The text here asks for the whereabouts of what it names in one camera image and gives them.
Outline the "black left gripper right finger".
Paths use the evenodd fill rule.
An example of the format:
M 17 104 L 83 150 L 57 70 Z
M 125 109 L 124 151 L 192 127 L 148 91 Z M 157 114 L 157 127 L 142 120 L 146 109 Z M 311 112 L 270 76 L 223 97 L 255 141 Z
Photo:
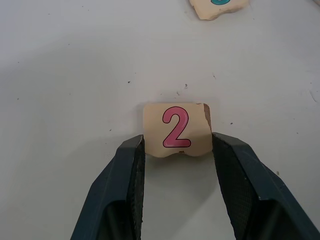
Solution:
M 237 240 L 318 240 L 320 232 L 286 184 L 238 138 L 212 133 L 213 156 Z

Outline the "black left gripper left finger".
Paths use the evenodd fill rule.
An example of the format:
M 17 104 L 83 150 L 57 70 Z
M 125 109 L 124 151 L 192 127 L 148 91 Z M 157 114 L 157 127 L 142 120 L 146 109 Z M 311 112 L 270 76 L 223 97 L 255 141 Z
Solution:
M 92 183 L 71 239 L 141 239 L 145 164 L 143 135 L 125 140 Z

